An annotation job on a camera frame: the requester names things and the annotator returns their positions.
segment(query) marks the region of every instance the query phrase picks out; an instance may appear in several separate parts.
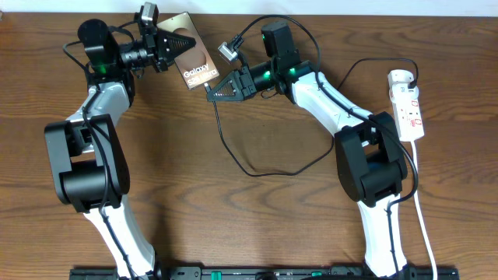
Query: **wood grain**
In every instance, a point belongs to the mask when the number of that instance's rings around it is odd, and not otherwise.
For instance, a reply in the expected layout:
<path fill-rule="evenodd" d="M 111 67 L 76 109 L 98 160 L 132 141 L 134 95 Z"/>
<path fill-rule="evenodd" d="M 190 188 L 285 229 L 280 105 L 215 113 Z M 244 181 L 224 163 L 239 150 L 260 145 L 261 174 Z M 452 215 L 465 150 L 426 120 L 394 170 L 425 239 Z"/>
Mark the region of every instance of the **wood grain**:
<path fill-rule="evenodd" d="M 170 15 L 161 15 L 166 19 Z M 79 24 L 110 25 L 126 14 L 4 14 L 0 22 L 0 278 L 67 279 L 76 265 L 113 266 L 101 237 L 57 199 L 44 126 L 85 99 L 81 70 L 61 51 Z M 216 48 L 255 16 L 192 15 L 222 75 Z M 420 67 L 426 137 L 419 141 L 420 200 L 438 264 L 462 279 L 498 274 L 498 19 L 297 16 L 323 51 L 333 85 L 359 58 L 404 56 Z M 316 59 L 306 35 L 297 47 Z M 247 33 L 251 63 L 267 60 L 258 28 Z M 81 49 L 73 49 L 84 59 Z M 391 111 L 385 75 L 403 63 L 359 66 L 342 89 L 373 112 Z M 169 264 L 317 266 L 361 262 L 359 211 L 342 190 L 335 155 L 297 177 L 250 178 L 219 140 L 203 89 L 187 91 L 175 68 L 136 82 L 117 127 L 130 167 L 133 210 Z M 220 104 L 229 145 L 257 171 L 297 170 L 322 154 L 330 135 L 281 96 Z M 409 190 L 411 182 L 405 182 Z M 428 265 L 412 201 L 401 206 L 403 250 Z"/>

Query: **white power strip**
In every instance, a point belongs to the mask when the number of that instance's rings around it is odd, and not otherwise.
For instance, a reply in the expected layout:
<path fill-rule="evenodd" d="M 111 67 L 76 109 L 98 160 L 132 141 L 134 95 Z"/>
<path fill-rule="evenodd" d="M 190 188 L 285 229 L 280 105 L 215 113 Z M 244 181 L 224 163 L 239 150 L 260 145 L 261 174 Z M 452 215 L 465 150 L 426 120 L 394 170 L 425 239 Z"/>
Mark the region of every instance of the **white power strip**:
<path fill-rule="evenodd" d="M 388 75 L 389 98 L 393 104 L 399 140 L 415 141 L 424 136 L 419 106 L 419 87 L 409 88 L 413 74 L 406 70 L 393 70 Z"/>
<path fill-rule="evenodd" d="M 412 144 L 413 162 L 418 172 L 419 167 L 415 140 L 424 136 L 422 115 L 420 113 L 419 105 L 419 88 L 417 86 L 413 89 L 409 88 L 409 83 L 413 81 L 413 74 L 406 70 L 398 69 L 391 71 L 388 75 L 388 81 L 389 98 L 391 99 L 395 113 L 396 129 L 398 130 L 399 140 Z M 426 225 L 423 221 L 418 191 L 415 192 L 413 197 L 423 240 L 426 243 L 427 253 L 429 254 L 430 264 L 433 269 L 433 280 L 437 280 L 436 261 L 434 259 L 433 250 L 430 247 Z"/>

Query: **power cord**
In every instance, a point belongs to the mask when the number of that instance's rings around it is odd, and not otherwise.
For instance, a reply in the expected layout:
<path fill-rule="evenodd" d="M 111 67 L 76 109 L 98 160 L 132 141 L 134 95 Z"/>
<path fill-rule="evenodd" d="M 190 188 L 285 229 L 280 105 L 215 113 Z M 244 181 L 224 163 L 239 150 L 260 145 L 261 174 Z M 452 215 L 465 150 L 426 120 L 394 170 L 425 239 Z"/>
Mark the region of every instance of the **power cord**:
<path fill-rule="evenodd" d="M 317 84 L 318 84 L 318 87 L 319 89 L 325 93 L 325 95 L 334 103 L 336 103 L 338 106 L 340 106 L 343 110 L 349 112 L 350 115 L 358 118 L 359 120 L 367 123 L 368 125 L 370 125 L 372 128 L 375 128 L 377 129 L 378 131 L 382 131 L 383 133 L 386 134 L 386 136 L 389 137 L 390 140 L 393 141 L 393 143 L 396 144 L 397 147 L 400 148 L 400 150 L 403 152 L 403 155 L 405 156 L 405 158 L 408 160 L 409 164 L 410 164 L 410 167 L 412 169 L 412 174 L 413 174 L 413 187 L 412 187 L 412 190 L 410 191 L 409 194 L 407 194 L 406 196 L 402 197 L 402 198 L 399 198 L 395 201 L 391 201 L 388 203 L 388 206 L 387 206 L 387 209 L 386 209 L 386 213 L 388 214 L 388 225 L 389 225 L 389 238 L 390 238 L 390 241 L 391 241 L 391 253 L 392 253 L 392 258 L 393 258 L 393 262 L 395 263 L 395 270 L 396 270 L 396 277 L 399 277 L 399 267 L 398 267 L 398 262 L 396 260 L 396 256 L 395 256 L 395 242 L 394 242 L 394 237 L 393 237 L 393 233 L 392 233 L 392 221 L 391 221 L 391 207 L 392 205 L 395 205 L 397 203 L 400 203 L 400 202 L 403 202 L 403 201 L 406 201 L 408 199 L 410 199 L 417 191 L 417 187 L 419 186 L 419 174 L 417 172 L 417 169 L 415 167 L 415 164 L 412 160 L 412 157 L 410 156 L 409 152 L 406 150 L 406 148 L 403 146 L 403 144 L 399 141 L 399 139 L 397 137 L 395 137 L 385 126 L 381 125 L 381 124 L 378 124 L 376 123 L 375 121 L 372 121 L 366 117 L 363 117 L 359 114 L 357 114 L 355 111 L 354 111 L 354 108 L 348 108 L 346 105 L 344 105 L 343 103 L 341 103 L 339 100 L 337 100 L 333 95 L 331 95 L 327 90 L 326 88 L 324 88 L 324 84 L 323 82 L 320 82 L 320 79 L 318 78 L 318 73 L 320 71 L 320 63 L 321 63 L 321 50 L 320 50 L 320 47 L 318 46 L 318 43 L 316 41 L 316 39 L 314 38 L 314 36 L 310 33 L 310 31 L 308 29 L 306 29 L 306 27 L 304 27 L 302 24 L 298 23 L 295 19 L 289 17 L 289 16 L 282 16 L 282 15 L 266 15 L 266 16 L 260 16 L 258 17 L 257 19 L 255 19 L 253 22 L 251 22 L 244 30 L 242 30 L 242 32 L 240 34 L 238 34 L 236 36 L 236 38 L 234 38 L 234 40 L 239 40 L 242 35 L 244 35 L 244 33 L 246 33 L 255 23 L 257 23 L 258 21 L 262 20 L 262 19 L 267 19 L 267 18 L 272 18 L 272 17 L 276 17 L 276 18 L 283 18 L 283 19 L 287 19 L 289 20 L 290 22 L 292 23 L 295 23 L 300 29 L 302 29 L 307 35 L 308 37 L 313 41 L 313 44 L 314 46 L 316 47 L 317 49 L 317 68 L 316 68 L 316 71 L 315 71 L 315 79 L 317 81 Z M 371 61 L 379 61 L 379 60 L 403 60 L 403 61 L 410 61 L 414 64 L 414 66 L 416 67 L 416 78 L 414 81 L 410 82 L 410 88 L 412 87 L 415 87 L 416 86 L 416 83 L 417 83 L 417 80 L 418 80 L 418 77 L 419 77 L 419 69 L 416 65 L 416 63 L 413 61 L 413 60 L 409 60 L 407 58 L 364 58 L 363 60 L 359 60 L 357 61 L 352 67 L 351 69 L 348 71 L 346 77 L 342 80 L 341 84 L 339 85 L 338 89 L 342 86 L 342 84 L 345 82 L 345 80 L 347 79 L 347 77 L 349 76 L 349 73 L 354 69 L 354 67 L 356 65 L 358 65 L 360 62 L 362 61 L 367 61 L 367 60 L 371 60 Z"/>
<path fill-rule="evenodd" d="M 219 137 L 221 138 L 221 142 L 225 146 L 226 151 L 232 156 L 232 159 L 235 161 L 235 163 L 249 177 L 264 177 L 264 176 L 275 176 L 275 175 L 279 175 L 279 176 L 296 176 L 297 174 L 302 173 L 304 170 L 308 169 L 309 167 L 313 166 L 315 163 L 319 162 L 321 159 L 323 159 L 324 157 L 326 157 L 333 150 L 333 148 L 334 148 L 334 137 L 332 137 L 332 144 L 330 146 L 330 149 L 327 152 L 325 152 L 325 154 L 319 156 L 314 161 L 308 163 L 306 166 L 304 166 L 300 170 L 297 170 L 296 172 L 292 172 L 292 173 L 287 173 L 287 172 L 271 172 L 271 173 L 262 173 L 262 174 L 251 174 L 251 173 L 247 172 L 242 167 L 242 165 L 239 163 L 239 161 L 237 160 L 237 158 L 235 157 L 235 155 L 232 153 L 232 151 L 230 151 L 230 148 L 228 148 L 228 145 L 225 143 L 225 139 L 223 138 L 223 132 L 222 132 L 222 129 L 221 129 L 221 124 L 219 122 L 219 114 L 218 114 L 218 108 L 216 107 L 216 101 L 213 101 L 212 105 L 215 108 L 216 123 L 218 124 L 218 132 L 219 132 Z"/>
<path fill-rule="evenodd" d="M 104 188 L 104 192 L 103 192 L 102 201 L 100 202 L 100 205 L 99 205 L 99 213 L 100 213 L 100 216 L 102 217 L 103 223 L 106 225 L 107 230 L 109 231 L 110 237 L 112 238 L 112 240 L 114 241 L 114 244 L 116 245 L 117 249 L 121 253 L 121 255 L 123 257 L 123 261 L 126 263 L 126 267 L 128 269 L 128 273 L 130 274 L 131 279 L 136 279 L 137 278 L 137 277 L 135 277 L 136 273 L 134 273 L 134 271 L 132 269 L 132 265 L 130 264 L 130 260 L 128 258 L 128 255 L 126 254 L 125 250 L 123 249 L 123 246 L 121 245 L 121 243 L 117 239 L 116 234 L 115 234 L 114 230 L 112 229 L 112 226 L 109 223 L 109 217 L 105 213 L 104 207 L 105 207 L 105 204 L 107 203 L 107 199 L 108 199 L 107 196 L 108 196 L 110 186 L 112 185 L 112 180 L 110 179 L 109 163 L 107 161 L 106 154 L 103 150 L 102 143 L 100 142 L 99 138 L 96 135 L 94 128 L 97 128 L 99 133 L 101 133 L 102 136 L 105 137 L 105 139 L 108 141 L 109 141 L 109 135 L 107 135 L 101 128 L 99 128 L 97 126 L 94 127 L 93 125 L 91 125 L 91 123 L 87 117 L 87 113 L 88 113 L 87 107 L 96 99 L 96 97 L 101 93 L 101 91 L 100 91 L 100 87 L 99 87 L 98 83 L 96 83 L 92 79 L 92 76 L 89 72 L 88 66 L 83 65 L 81 62 L 79 62 L 74 56 L 72 56 L 68 52 L 67 47 L 72 46 L 72 45 L 76 45 L 76 44 L 81 44 L 81 41 L 76 41 L 76 42 L 71 42 L 71 43 L 65 44 L 62 47 L 62 50 L 81 69 L 83 69 L 83 71 L 85 72 L 85 77 L 86 77 L 86 81 L 87 81 L 88 85 L 94 84 L 94 86 L 96 87 L 96 92 L 93 94 L 92 98 L 89 100 L 87 105 L 82 107 L 82 118 L 83 118 L 83 121 L 85 123 L 86 128 L 88 129 L 89 133 L 91 134 L 92 138 L 95 141 L 95 145 L 96 145 L 97 150 L 99 151 L 100 156 L 102 156 L 105 188 Z"/>
<path fill-rule="evenodd" d="M 413 162 L 415 163 L 415 168 L 418 170 L 419 165 L 418 165 L 418 160 L 417 160 L 417 149 L 416 149 L 415 141 L 410 141 L 410 144 L 412 146 Z M 420 208 L 419 192 L 418 191 L 413 195 L 413 199 L 415 200 L 415 208 L 417 210 L 417 215 L 419 217 L 420 229 L 422 230 L 423 241 L 426 244 L 427 253 L 429 255 L 430 266 L 433 269 L 433 280 L 437 280 L 436 260 L 434 258 L 433 249 L 430 246 L 429 237 L 427 236 L 426 224 L 423 221 L 422 209 Z"/>

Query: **white cable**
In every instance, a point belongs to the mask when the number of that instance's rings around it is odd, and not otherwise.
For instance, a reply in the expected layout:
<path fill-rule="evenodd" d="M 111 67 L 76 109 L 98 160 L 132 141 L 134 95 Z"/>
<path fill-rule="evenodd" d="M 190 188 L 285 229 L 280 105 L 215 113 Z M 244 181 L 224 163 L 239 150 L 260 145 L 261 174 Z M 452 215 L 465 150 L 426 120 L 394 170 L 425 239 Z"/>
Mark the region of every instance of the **white cable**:
<path fill-rule="evenodd" d="M 417 172 L 418 172 L 419 166 L 417 163 L 417 149 L 415 147 L 415 141 L 411 141 L 410 144 L 412 144 L 413 162 L 414 162 L 415 168 L 417 169 Z M 415 192 L 415 194 L 413 195 L 413 198 L 415 199 L 415 208 L 417 210 L 417 215 L 419 216 L 420 229 L 422 230 L 423 240 L 426 243 L 427 253 L 429 254 L 430 265 L 432 266 L 432 269 L 433 269 L 433 280 L 437 280 L 436 260 L 434 259 L 433 249 L 430 247 L 429 237 L 427 236 L 427 231 L 426 231 L 426 225 L 423 221 L 422 210 L 420 209 L 418 191 Z"/>

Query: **power strip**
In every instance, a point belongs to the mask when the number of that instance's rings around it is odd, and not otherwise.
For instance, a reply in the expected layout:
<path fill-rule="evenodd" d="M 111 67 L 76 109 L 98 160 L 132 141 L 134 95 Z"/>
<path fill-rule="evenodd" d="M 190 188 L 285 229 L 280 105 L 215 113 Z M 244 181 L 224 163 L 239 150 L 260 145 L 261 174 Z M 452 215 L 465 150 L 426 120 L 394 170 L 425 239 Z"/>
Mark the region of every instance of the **power strip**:
<path fill-rule="evenodd" d="M 419 87 L 409 88 L 413 74 L 406 70 L 393 70 L 388 75 L 391 99 L 399 140 L 415 141 L 424 136 L 419 106 Z"/>

